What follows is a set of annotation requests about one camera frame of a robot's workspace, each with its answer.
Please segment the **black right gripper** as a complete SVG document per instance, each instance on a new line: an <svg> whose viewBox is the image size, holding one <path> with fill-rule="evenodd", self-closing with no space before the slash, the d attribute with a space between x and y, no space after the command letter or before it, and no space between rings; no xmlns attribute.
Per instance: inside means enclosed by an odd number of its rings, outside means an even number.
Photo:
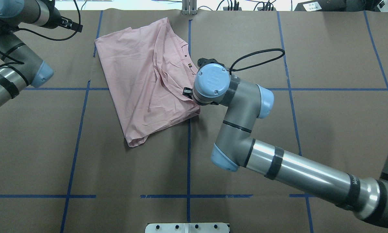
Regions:
<svg viewBox="0 0 388 233"><path fill-rule="evenodd" d="M207 64L218 64L218 65L222 66L223 68L228 69L228 67L226 65L224 65L223 63L218 62L214 58L211 58L211 59L200 58L197 61L198 68L202 68L203 66L205 66ZM185 97L193 98L193 89L185 87L182 94Z"/></svg>

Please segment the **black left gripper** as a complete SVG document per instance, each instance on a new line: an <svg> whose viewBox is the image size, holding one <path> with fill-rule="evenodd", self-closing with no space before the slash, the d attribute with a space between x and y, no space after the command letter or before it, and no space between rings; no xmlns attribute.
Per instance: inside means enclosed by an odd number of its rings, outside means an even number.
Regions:
<svg viewBox="0 0 388 233"><path fill-rule="evenodd" d="M63 16L61 16L60 27L76 31L78 33L81 33L83 29L83 25L73 22L71 19Z"/></svg>

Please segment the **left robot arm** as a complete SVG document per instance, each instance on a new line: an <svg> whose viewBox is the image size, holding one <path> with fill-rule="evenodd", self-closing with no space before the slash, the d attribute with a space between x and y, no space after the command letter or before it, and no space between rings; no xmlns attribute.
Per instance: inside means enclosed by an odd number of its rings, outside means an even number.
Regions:
<svg viewBox="0 0 388 233"><path fill-rule="evenodd" d="M81 14L75 3L78 22L64 17L55 7L54 0L0 0L0 107L28 86L38 88L54 74L53 69L31 50L19 37L17 31L32 30L20 28L21 23L41 28L58 27L82 32Z"/></svg>

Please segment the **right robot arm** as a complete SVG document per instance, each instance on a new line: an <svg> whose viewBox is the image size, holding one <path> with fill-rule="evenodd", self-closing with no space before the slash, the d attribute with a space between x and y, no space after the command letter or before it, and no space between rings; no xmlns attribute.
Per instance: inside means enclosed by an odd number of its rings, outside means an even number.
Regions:
<svg viewBox="0 0 388 233"><path fill-rule="evenodd" d="M274 106L256 119L246 143L233 128L217 143L227 108L203 106L191 121L188 219L223 221L233 232L388 232L388 88L373 60L373 74L296 81L290 59L277 76L241 81L273 91ZM239 169L210 159L217 144L235 151Z"/></svg>

